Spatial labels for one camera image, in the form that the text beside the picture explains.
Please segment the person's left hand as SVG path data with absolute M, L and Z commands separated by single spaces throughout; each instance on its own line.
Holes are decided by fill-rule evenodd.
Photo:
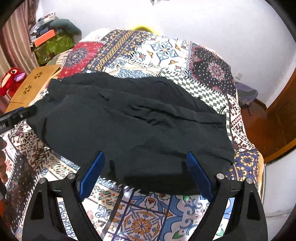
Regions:
M 0 178 L 3 183 L 6 183 L 8 180 L 8 176 L 6 174 L 6 155 L 4 153 L 4 148 L 6 147 L 6 141 L 3 140 L 3 138 L 0 139 Z

